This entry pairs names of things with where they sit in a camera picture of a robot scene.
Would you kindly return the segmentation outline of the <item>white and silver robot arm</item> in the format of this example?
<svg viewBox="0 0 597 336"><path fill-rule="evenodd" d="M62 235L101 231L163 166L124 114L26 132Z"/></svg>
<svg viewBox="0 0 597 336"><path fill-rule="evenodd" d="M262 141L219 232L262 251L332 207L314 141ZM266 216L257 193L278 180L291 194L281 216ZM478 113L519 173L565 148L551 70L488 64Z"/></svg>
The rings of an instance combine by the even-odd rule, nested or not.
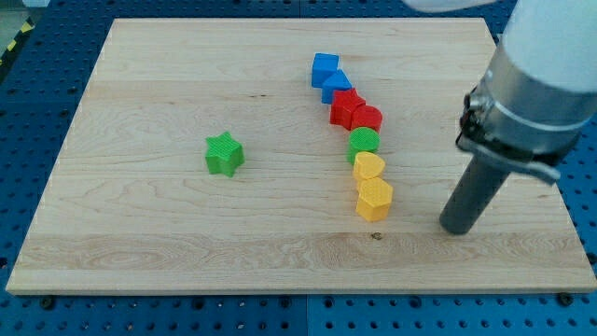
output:
<svg viewBox="0 0 597 336"><path fill-rule="evenodd" d="M468 176L511 172L549 184L596 112L596 4L519 0L477 86L456 145Z"/></svg>

